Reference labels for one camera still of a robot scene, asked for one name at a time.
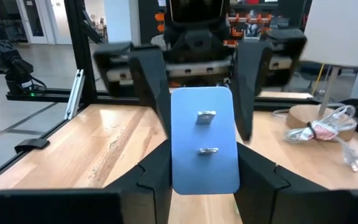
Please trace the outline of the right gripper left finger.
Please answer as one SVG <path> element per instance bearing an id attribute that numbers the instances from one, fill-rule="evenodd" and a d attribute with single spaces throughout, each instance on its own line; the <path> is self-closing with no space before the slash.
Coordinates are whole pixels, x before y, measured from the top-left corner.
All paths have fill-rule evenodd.
<path id="1" fill-rule="evenodd" d="M 171 142 L 102 189 L 0 190 L 0 223 L 167 223 Z"/>

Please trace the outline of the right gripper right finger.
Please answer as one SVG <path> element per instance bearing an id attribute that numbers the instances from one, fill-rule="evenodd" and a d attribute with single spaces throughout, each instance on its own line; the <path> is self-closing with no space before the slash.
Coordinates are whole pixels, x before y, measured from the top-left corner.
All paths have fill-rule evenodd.
<path id="1" fill-rule="evenodd" d="M 358 190 L 329 190 L 237 145 L 243 223 L 358 223 Z"/>

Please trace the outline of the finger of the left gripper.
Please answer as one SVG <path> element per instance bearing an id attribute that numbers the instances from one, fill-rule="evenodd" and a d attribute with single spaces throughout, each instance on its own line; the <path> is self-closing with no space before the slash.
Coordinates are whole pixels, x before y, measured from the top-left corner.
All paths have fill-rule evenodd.
<path id="1" fill-rule="evenodd" d="M 130 53 L 128 64 L 140 105 L 154 110 L 165 134 L 170 136 L 170 91 L 162 50 L 160 48 L 134 50 Z"/>
<path id="2" fill-rule="evenodd" d="M 272 45 L 268 42 L 244 41 L 237 46 L 233 61 L 231 91 L 237 130 L 243 141 L 252 136 L 254 99 L 269 72 Z"/>

